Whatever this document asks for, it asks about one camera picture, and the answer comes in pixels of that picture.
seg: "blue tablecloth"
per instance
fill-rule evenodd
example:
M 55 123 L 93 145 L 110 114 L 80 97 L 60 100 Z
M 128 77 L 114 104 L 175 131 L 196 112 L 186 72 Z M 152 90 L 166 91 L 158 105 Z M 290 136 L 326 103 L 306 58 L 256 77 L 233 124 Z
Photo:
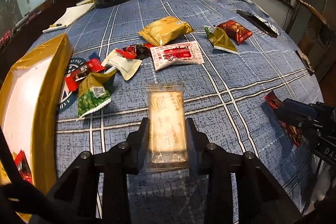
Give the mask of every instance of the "blue tablecloth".
M 323 101 L 319 85 L 295 54 L 295 43 L 275 22 L 278 38 L 257 29 L 239 16 L 237 9 L 273 22 L 256 5 L 243 0 L 130 0 L 94 9 L 66 30 L 41 35 L 32 48 L 64 31 L 68 34 L 74 69 L 93 52 L 103 60 L 114 48 L 144 42 L 139 30 L 160 18 L 174 16 L 189 22 L 195 32 L 173 43 L 197 40 L 205 61 L 204 65 L 170 66 L 155 72 L 152 59 L 147 58 L 130 81 L 125 82 L 121 75 L 115 77 L 112 103 L 106 109 L 78 122 L 76 96 L 62 91 L 56 124 L 58 177 L 81 151 L 105 152 L 138 129 L 142 117 L 147 116 L 146 85 L 182 82 L 185 114 L 194 119 L 197 129 L 229 152 L 254 151 L 302 210 L 310 157 L 304 146 L 297 148 L 291 143 L 264 96 L 274 90 L 281 100 Z M 203 25 L 230 19 L 253 32 L 237 46 L 239 55 L 214 50 L 203 29 Z M 101 212 L 102 178 L 97 215 Z M 207 177 L 190 177 L 188 170 L 128 176 L 132 223 L 203 223 L 206 186 Z

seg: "red white wrapper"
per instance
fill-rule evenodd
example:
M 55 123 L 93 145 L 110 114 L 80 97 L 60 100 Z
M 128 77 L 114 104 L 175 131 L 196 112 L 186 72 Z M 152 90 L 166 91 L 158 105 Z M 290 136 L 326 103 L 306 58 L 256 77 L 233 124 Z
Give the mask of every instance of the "red white wrapper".
M 203 64 L 203 56 L 197 41 L 152 47 L 155 70 L 170 65 Z

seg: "white candy wrapper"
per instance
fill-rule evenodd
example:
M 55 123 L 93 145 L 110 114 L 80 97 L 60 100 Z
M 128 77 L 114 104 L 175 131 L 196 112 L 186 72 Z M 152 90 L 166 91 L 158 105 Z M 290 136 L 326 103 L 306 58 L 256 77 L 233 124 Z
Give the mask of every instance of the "white candy wrapper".
M 121 54 L 113 50 L 109 53 L 107 58 L 101 63 L 102 66 L 110 65 L 114 66 L 118 71 L 121 72 L 123 78 L 128 81 L 137 72 L 140 67 L 142 60 L 137 59 L 127 59 Z
M 197 41 L 152 47 L 155 70 L 170 65 L 203 64 L 203 56 Z

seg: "green snack wrapper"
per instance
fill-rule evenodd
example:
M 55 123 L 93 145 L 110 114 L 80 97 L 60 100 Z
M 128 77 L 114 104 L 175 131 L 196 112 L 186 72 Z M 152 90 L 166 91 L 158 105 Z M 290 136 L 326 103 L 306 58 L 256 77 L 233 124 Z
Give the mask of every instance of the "green snack wrapper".
M 111 102 L 115 74 L 115 69 L 109 73 L 91 72 L 80 83 L 78 91 L 78 119 L 100 110 Z
M 213 47 L 218 50 L 238 54 L 235 45 L 231 42 L 227 34 L 219 27 L 204 26 L 205 32 Z

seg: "red candy wrapper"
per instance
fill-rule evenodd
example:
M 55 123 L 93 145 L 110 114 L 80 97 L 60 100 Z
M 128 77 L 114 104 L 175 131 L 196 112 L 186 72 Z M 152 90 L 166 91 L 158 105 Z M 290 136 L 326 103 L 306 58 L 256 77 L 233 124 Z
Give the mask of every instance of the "red candy wrapper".
M 85 62 L 78 69 L 71 72 L 70 76 L 65 78 L 69 91 L 76 91 L 79 88 L 81 81 L 83 81 L 90 72 L 100 72 L 104 69 L 105 67 L 101 65 L 97 58 Z
M 118 52 L 127 59 L 145 59 L 147 57 L 152 56 L 150 50 L 151 47 L 153 47 L 153 45 L 149 43 L 143 43 L 143 44 L 133 44 L 123 49 L 117 48 L 115 50 L 116 52 Z
M 269 106 L 274 110 L 276 110 L 278 107 L 282 106 L 282 101 L 279 100 L 279 98 L 274 94 L 274 91 L 271 91 L 265 96 L 265 99 Z M 301 144 L 301 136 L 302 131 L 300 129 L 296 129 L 294 126 L 291 126 L 290 124 L 287 124 L 285 122 L 279 121 L 282 127 L 285 129 L 287 135 L 290 137 L 290 139 L 294 142 L 296 146 L 300 146 Z
M 26 159 L 26 154 L 20 150 L 19 154 L 16 155 L 15 159 L 14 159 L 16 168 L 18 169 L 21 177 L 33 184 L 33 180 L 32 180 L 32 173 L 30 171 L 27 159 Z
M 243 43 L 252 35 L 251 31 L 234 20 L 221 23 L 217 27 L 223 29 L 229 38 L 236 40 L 238 45 Z

